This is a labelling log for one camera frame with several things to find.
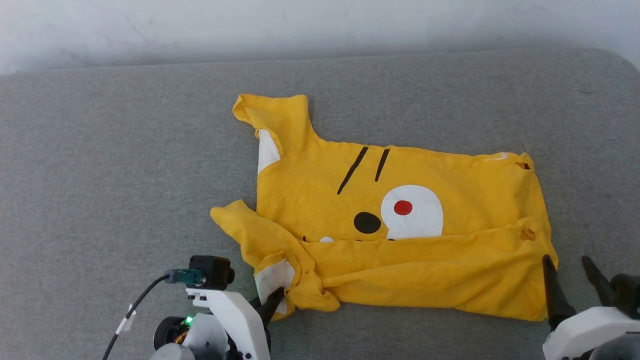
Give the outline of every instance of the yellow shirt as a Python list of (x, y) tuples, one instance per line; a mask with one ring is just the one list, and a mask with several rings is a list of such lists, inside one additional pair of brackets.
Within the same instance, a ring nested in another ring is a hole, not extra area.
[(276, 318), (340, 301), (546, 317), (541, 260), (557, 256), (527, 154), (327, 142), (307, 106), (239, 96), (234, 115), (260, 139), (257, 210), (211, 211), (260, 297), (287, 288)]

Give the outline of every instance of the red dot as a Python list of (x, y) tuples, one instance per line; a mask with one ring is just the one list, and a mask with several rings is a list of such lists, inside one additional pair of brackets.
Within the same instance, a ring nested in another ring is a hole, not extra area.
[(396, 203), (396, 205), (394, 205), (394, 211), (398, 215), (409, 215), (412, 209), (413, 205), (411, 205), (411, 202), (405, 200), (400, 200)]

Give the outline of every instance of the folded fabric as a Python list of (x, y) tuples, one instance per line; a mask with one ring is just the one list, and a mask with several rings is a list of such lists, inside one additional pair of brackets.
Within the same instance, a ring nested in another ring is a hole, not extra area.
[(240, 95), (260, 139), (257, 210), (214, 208), (278, 317), (339, 302), (546, 315), (541, 259), (557, 256), (527, 154), (467, 156), (327, 142), (307, 98)]

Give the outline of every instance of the white wall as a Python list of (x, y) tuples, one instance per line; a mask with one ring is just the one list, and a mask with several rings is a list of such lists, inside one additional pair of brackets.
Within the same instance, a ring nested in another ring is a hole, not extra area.
[(547, 45), (640, 67), (640, 0), (0, 1), (0, 73)]

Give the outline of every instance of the black line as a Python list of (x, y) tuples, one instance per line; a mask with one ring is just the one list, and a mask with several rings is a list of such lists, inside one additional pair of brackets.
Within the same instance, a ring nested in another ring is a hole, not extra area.
[(378, 182), (378, 179), (380, 178), (382, 167), (385, 166), (385, 161), (387, 160), (388, 155), (389, 155), (389, 149), (385, 149), (382, 152), (382, 156), (380, 157), (380, 163), (378, 164), (378, 171), (376, 171), (376, 182)]
[(358, 167), (358, 165), (362, 161), (362, 158), (364, 158), (364, 154), (367, 152), (367, 150), (369, 150), (369, 148), (366, 146), (363, 147), (362, 150), (360, 150), (360, 154), (358, 154), (356, 161), (353, 162), (353, 165), (349, 168), (349, 171), (347, 171), (347, 175), (344, 177), (344, 180), (342, 180), (342, 184), (340, 184), (340, 188), (338, 188), (338, 195), (340, 195), (340, 193), (342, 192), (342, 188), (344, 187), (344, 185), (347, 185), (349, 178), (351, 177), (351, 175), (353, 175), (353, 172), (356, 170), (356, 167)]

